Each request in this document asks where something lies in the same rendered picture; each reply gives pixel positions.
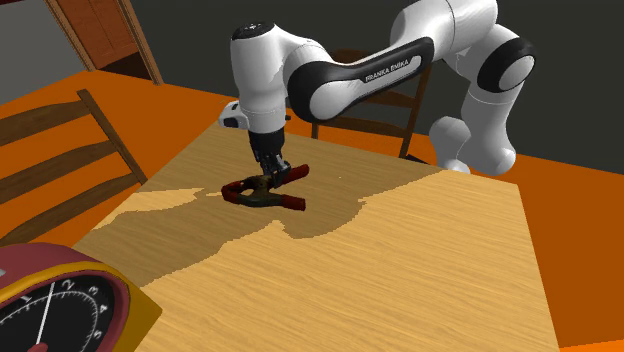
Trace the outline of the red and yellow alarm clock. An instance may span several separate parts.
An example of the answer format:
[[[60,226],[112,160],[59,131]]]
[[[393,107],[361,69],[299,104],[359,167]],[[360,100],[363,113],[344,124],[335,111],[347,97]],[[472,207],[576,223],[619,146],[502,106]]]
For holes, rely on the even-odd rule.
[[[161,314],[119,271],[72,248],[0,248],[0,352],[134,352]]]

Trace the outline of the dark brown wooden chair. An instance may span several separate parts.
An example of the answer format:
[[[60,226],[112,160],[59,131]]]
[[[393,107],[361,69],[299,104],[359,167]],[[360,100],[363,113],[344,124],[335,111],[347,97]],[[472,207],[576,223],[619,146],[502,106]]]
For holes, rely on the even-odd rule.
[[[376,93],[366,100],[366,103],[410,108],[410,116],[407,125],[404,128],[386,122],[365,120],[348,116],[339,116],[329,122],[322,123],[322,126],[400,138],[402,140],[402,144],[398,157],[401,159],[422,162],[421,159],[411,155],[408,150],[431,71],[432,65],[429,65],[421,74],[418,75],[418,88],[414,97],[399,93],[395,90],[385,90],[381,93]]]

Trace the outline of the red and black spring clamp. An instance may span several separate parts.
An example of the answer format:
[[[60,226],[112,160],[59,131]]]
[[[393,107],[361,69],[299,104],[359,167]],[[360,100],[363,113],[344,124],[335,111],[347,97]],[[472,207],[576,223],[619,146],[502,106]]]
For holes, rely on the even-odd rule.
[[[309,174],[307,164],[289,168],[284,172],[271,175],[254,175],[243,180],[234,181],[221,188],[221,195],[227,202],[247,207],[283,207],[291,210],[304,211],[304,198],[272,192],[282,185],[302,179]]]

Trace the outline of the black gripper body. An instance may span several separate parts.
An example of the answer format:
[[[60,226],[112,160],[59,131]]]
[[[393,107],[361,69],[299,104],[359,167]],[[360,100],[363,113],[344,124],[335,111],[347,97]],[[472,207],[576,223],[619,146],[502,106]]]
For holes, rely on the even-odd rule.
[[[285,142],[284,129],[270,133],[248,132],[249,143],[258,163],[274,163],[282,157]]]

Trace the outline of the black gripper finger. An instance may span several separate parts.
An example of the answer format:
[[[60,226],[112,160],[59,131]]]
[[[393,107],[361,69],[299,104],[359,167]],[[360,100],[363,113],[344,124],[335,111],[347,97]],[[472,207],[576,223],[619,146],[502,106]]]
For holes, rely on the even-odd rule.
[[[271,177],[275,188],[284,183],[284,179],[291,171],[291,165],[282,158],[281,154],[262,154],[260,165],[263,173]]]

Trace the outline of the brown wooden door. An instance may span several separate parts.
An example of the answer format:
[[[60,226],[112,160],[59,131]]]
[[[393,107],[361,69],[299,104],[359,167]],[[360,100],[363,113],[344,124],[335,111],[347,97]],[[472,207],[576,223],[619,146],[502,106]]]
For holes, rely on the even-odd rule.
[[[163,83],[130,0],[44,0],[84,67]]]

